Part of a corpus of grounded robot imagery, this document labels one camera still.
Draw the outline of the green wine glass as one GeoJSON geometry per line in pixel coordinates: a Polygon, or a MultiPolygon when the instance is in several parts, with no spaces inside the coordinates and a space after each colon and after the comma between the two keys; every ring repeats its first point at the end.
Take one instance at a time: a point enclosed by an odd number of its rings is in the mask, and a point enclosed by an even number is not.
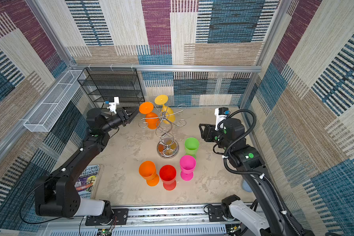
{"type": "Polygon", "coordinates": [[[196,138],[190,137],[185,140],[184,147],[186,155],[196,158],[200,143],[196,138]]]}

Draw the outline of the orange wine glass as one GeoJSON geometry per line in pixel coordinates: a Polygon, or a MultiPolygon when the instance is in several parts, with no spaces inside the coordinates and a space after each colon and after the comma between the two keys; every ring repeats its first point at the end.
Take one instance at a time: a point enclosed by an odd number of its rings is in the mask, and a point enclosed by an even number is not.
{"type": "Polygon", "coordinates": [[[147,182],[148,186],[156,186],[159,183],[156,166],[152,161],[145,161],[139,167],[139,174],[147,182]]]}
{"type": "Polygon", "coordinates": [[[139,107],[139,112],[146,115],[144,122],[149,129],[157,129],[158,122],[160,119],[158,115],[153,112],[154,105],[151,102],[144,102],[139,107]]]}

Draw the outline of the pink wine glass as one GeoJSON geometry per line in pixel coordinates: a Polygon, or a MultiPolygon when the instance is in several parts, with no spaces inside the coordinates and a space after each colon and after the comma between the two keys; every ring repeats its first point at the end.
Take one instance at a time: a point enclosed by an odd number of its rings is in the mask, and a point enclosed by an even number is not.
{"type": "Polygon", "coordinates": [[[196,159],[190,155],[185,155],[180,159],[181,178],[188,182],[194,177],[196,159]]]}

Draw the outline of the yellow wine glass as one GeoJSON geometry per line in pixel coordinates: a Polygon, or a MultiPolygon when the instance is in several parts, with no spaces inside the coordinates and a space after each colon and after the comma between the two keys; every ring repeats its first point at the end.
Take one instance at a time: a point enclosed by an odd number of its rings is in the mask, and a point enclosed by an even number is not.
{"type": "Polygon", "coordinates": [[[164,94],[157,96],[154,100],[156,105],[161,106],[160,115],[165,124],[174,123],[176,120],[173,110],[166,105],[168,100],[169,97],[164,94]]]}

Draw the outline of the red wine glass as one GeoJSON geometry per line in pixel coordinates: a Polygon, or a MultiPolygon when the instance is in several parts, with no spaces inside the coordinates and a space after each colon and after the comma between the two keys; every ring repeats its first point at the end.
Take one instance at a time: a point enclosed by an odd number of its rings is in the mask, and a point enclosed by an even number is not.
{"type": "Polygon", "coordinates": [[[165,165],[159,171],[159,177],[163,182],[163,187],[168,190],[172,191],[175,189],[177,182],[177,171],[174,166],[172,165],[165,165]]]}

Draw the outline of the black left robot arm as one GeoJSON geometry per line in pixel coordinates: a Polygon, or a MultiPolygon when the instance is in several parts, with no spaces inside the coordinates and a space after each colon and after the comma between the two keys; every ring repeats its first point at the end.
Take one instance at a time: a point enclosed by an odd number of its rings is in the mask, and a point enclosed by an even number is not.
{"type": "Polygon", "coordinates": [[[89,163],[106,148],[111,138],[109,132],[131,123],[138,112],[138,107],[118,108],[112,114],[100,108],[87,112],[88,131],[82,146],[57,170],[35,181],[34,206],[38,216],[90,216],[105,223],[112,220],[114,214],[109,201],[82,199],[75,183],[89,163]]]}

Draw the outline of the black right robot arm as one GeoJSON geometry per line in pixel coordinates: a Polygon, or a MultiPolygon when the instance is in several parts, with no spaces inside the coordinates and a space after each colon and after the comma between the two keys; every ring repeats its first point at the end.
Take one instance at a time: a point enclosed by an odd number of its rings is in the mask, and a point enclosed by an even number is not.
{"type": "Polygon", "coordinates": [[[312,236],[287,208],[271,181],[260,153],[246,144],[245,127],[239,119],[228,118],[221,125],[200,124],[201,138],[228,152],[223,158],[227,171],[241,175],[256,196],[264,216],[247,207],[240,197],[222,200],[223,217],[237,219],[256,236],[312,236]]]}

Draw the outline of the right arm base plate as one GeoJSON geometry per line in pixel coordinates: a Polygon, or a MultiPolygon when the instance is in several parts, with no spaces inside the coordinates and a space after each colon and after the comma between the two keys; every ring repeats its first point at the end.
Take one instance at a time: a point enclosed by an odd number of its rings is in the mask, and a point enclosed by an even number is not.
{"type": "Polygon", "coordinates": [[[236,218],[225,217],[221,205],[207,204],[203,207],[203,211],[208,215],[209,222],[241,222],[236,218]]]}

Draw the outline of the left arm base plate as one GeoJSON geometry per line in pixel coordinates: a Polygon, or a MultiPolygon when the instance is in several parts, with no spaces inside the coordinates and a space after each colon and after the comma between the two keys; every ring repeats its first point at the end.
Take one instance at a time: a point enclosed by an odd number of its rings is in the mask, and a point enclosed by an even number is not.
{"type": "Polygon", "coordinates": [[[127,223],[128,208],[111,209],[100,216],[88,216],[85,226],[114,226],[125,225],[127,223]]]}

